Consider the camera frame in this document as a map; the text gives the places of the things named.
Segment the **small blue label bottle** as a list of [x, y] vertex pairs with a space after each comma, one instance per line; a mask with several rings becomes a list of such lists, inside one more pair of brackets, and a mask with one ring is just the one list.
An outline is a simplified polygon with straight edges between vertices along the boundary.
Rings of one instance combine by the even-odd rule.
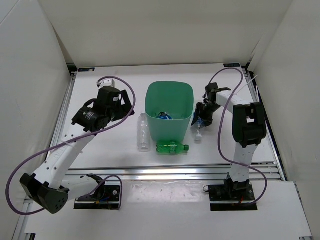
[[204, 121], [200, 117], [196, 116], [196, 114], [194, 113], [193, 120], [191, 123], [191, 128], [194, 133], [194, 142], [196, 144], [202, 143], [202, 139], [203, 139], [202, 129], [204, 127], [205, 127]]

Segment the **blue label water bottle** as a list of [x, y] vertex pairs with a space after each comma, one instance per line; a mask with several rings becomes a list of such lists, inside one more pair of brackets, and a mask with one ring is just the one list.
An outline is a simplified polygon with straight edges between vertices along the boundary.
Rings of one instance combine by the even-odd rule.
[[162, 120], [172, 120], [173, 118], [168, 115], [167, 112], [160, 112], [157, 116], [158, 119], [162, 119]]

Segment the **clear unlabelled plastic bottle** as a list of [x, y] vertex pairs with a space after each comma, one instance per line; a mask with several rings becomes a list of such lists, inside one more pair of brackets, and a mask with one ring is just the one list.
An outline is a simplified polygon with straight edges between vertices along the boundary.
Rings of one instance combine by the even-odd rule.
[[151, 135], [146, 113], [141, 113], [138, 118], [137, 147], [140, 152], [149, 152], [151, 150]]

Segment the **green plastic soda bottle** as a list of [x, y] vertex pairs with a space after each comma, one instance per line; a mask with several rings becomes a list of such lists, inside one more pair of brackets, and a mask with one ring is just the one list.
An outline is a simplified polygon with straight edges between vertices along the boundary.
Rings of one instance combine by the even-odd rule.
[[156, 152], [161, 155], [179, 155], [189, 151], [189, 145], [178, 141], [159, 141], [156, 144]]

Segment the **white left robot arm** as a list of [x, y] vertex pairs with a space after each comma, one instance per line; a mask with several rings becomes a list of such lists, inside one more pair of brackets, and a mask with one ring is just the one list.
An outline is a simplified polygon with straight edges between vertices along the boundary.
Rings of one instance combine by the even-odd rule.
[[55, 149], [32, 174], [22, 175], [20, 184], [26, 194], [51, 214], [59, 212], [69, 200], [103, 199], [105, 184], [101, 177], [87, 174], [67, 179], [66, 173], [97, 131], [133, 114], [126, 90], [101, 87], [97, 97], [88, 100], [72, 118], [71, 126], [60, 141], [63, 146]]

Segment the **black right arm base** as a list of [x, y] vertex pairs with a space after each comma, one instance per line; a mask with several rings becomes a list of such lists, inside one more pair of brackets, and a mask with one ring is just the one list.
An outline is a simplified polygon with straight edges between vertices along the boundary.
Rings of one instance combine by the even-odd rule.
[[249, 180], [233, 182], [225, 179], [223, 184], [206, 185], [202, 189], [209, 194], [211, 212], [257, 211], [255, 194]]

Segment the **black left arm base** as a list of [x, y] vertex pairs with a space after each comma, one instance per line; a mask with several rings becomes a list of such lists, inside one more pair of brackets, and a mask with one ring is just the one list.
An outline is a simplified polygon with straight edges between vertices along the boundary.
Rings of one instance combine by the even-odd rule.
[[123, 197], [123, 182], [117, 175], [109, 175], [102, 179], [91, 175], [97, 180], [98, 188], [92, 193], [81, 196], [74, 201], [75, 210], [120, 210]]

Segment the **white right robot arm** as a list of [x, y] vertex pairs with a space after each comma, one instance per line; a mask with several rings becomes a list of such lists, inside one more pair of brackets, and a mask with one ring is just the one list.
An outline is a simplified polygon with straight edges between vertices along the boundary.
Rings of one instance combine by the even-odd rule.
[[232, 136], [236, 142], [231, 169], [224, 180], [224, 193], [230, 200], [238, 199], [249, 188], [249, 168], [253, 155], [267, 135], [265, 110], [260, 102], [249, 102], [232, 94], [217, 83], [205, 87], [203, 102], [196, 104], [192, 125], [198, 128], [213, 123], [213, 114], [223, 107], [232, 114]]

